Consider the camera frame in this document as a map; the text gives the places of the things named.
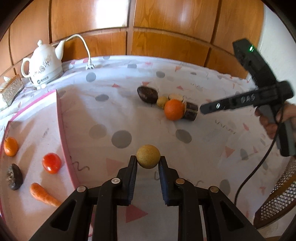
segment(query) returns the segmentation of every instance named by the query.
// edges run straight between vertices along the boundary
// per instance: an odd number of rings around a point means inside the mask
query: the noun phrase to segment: tangerine
[[[171,99],[165,104],[165,116],[170,121],[177,121],[184,115],[184,105],[181,101]]]
[[[13,137],[8,137],[4,140],[4,151],[8,156],[15,156],[18,151],[17,140]]]

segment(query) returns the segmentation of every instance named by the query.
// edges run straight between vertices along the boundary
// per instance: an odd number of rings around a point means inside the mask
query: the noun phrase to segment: tomato
[[[56,174],[62,166],[60,157],[55,153],[47,153],[42,159],[42,165],[50,174]]]

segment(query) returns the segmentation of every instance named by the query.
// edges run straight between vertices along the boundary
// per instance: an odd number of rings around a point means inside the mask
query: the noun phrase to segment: yellow ball
[[[156,104],[164,110],[166,102],[168,102],[168,98],[165,96],[161,96],[157,99]]]
[[[151,169],[155,167],[160,160],[159,150],[152,145],[144,145],[137,151],[137,160],[141,167]]]

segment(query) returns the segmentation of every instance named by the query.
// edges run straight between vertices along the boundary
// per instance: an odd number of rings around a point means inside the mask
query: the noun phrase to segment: sliced eggplant
[[[198,106],[196,104],[193,104],[191,102],[186,102],[186,101],[184,102],[184,106],[185,106],[185,112],[182,119],[194,121],[197,116]]]
[[[22,172],[16,164],[11,164],[7,170],[6,181],[12,190],[17,190],[23,183]]]
[[[149,104],[156,104],[158,99],[158,93],[156,89],[147,86],[140,86],[138,87],[137,92],[142,101]]]

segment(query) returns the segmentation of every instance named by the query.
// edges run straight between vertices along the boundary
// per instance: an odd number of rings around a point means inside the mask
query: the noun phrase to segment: white teapot
[[[31,83],[40,89],[47,83],[59,78],[63,74],[62,58],[65,40],[62,40],[56,48],[50,44],[44,44],[39,40],[38,47],[31,58],[22,60],[21,73],[24,77],[30,77]],[[29,74],[25,74],[24,65],[29,61]]]

